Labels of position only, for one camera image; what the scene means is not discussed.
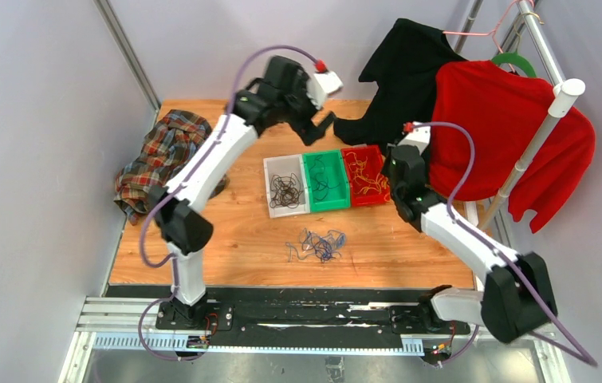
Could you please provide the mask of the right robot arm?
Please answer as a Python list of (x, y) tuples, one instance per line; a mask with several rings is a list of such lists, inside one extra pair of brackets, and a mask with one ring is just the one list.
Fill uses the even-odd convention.
[(439, 332), (451, 321), (485, 327), (497, 340), (510, 343), (557, 316), (544, 259), (505, 247), (472, 226), (441, 195), (430, 189), (425, 163), (415, 146), (395, 146), (382, 174), (399, 217), (432, 237), (479, 277), (483, 290), (438, 286), (419, 300), (419, 324)]

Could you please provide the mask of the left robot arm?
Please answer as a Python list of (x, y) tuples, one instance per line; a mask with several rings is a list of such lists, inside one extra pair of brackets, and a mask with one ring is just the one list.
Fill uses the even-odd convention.
[(235, 88), (194, 157), (164, 185), (151, 188), (148, 216), (155, 220), (171, 256), (172, 299), (180, 303), (175, 316), (185, 328), (196, 330), (207, 319), (201, 303), (206, 293), (203, 250), (214, 226), (202, 212), (212, 192), (234, 162), (276, 124), (288, 124), (306, 146), (323, 138), (334, 115), (319, 124), (313, 119), (342, 87), (339, 76), (322, 61), (309, 73), (297, 61), (271, 57), (261, 77)]

